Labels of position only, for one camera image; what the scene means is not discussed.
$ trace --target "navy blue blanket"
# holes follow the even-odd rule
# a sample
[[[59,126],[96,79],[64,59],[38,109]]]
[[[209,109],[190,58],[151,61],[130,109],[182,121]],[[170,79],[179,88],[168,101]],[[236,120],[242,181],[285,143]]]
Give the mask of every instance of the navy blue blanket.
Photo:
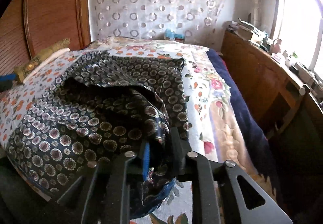
[[[230,102],[251,161],[256,167],[258,173],[263,174],[265,178],[270,177],[272,188],[277,190],[277,202],[280,204],[282,203],[282,199],[276,163],[269,149],[268,141],[265,138],[261,128],[252,118],[247,104],[245,103],[237,85],[231,78],[226,66],[223,63],[223,60],[213,49],[210,49],[207,52],[207,55],[215,70],[225,80],[227,85],[231,87]]]

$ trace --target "window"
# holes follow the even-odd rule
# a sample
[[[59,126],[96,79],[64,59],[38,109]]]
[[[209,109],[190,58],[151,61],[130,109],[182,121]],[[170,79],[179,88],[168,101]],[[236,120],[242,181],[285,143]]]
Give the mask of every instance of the window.
[[[282,50],[298,56],[298,62],[323,79],[323,20],[315,0],[279,0],[283,13],[278,37]]]

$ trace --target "pillow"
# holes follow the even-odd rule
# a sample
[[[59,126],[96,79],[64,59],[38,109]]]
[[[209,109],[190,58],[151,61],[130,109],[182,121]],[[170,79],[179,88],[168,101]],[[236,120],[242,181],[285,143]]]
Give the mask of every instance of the pillow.
[[[19,67],[14,67],[14,73],[17,75],[16,80],[20,83],[43,61],[45,61],[51,54],[60,49],[68,47],[70,42],[69,38],[64,38],[61,41],[56,42],[55,44],[43,49],[35,57],[33,57],[27,64]]]
[[[53,61],[54,59],[58,58],[59,56],[63,55],[65,52],[68,52],[69,48],[60,49],[53,54],[51,54],[47,59],[45,59],[38,67],[36,67],[26,78],[23,80],[23,84],[26,83],[28,79],[30,79],[34,74],[36,74],[39,70],[41,70],[44,66],[46,66],[49,62]]]

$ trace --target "blue object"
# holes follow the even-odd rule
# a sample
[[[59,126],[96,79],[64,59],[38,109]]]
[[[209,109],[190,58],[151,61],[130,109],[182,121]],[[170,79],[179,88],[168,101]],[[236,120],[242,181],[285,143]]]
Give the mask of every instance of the blue object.
[[[17,75],[15,73],[0,76],[0,81],[15,80],[16,76]]]
[[[184,35],[176,34],[174,31],[172,31],[170,29],[165,30],[165,37],[169,38],[169,40],[175,40],[175,38],[178,38],[178,39],[184,39],[185,38]]]
[[[143,154],[143,179],[144,181],[148,178],[148,170],[149,170],[149,160],[150,160],[150,147],[149,143],[146,143],[145,152]]]

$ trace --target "pink flower print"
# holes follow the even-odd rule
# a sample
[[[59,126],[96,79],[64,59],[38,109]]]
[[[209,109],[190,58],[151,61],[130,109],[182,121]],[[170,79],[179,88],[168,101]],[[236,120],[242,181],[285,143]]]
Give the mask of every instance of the pink flower print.
[[[211,86],[214,89],[222,89],[222,83],[220,81],[216,80],[215,78],[211,79]]]
[[[211,142],[209,142],[209,141],[204,142],[205,154],[210,154],[213,149],[214,149],[214,145]]]
[[[216,104],[217,107],[222,107],[221,101],[217,101],[217,102],[215,102],[215,104]]]

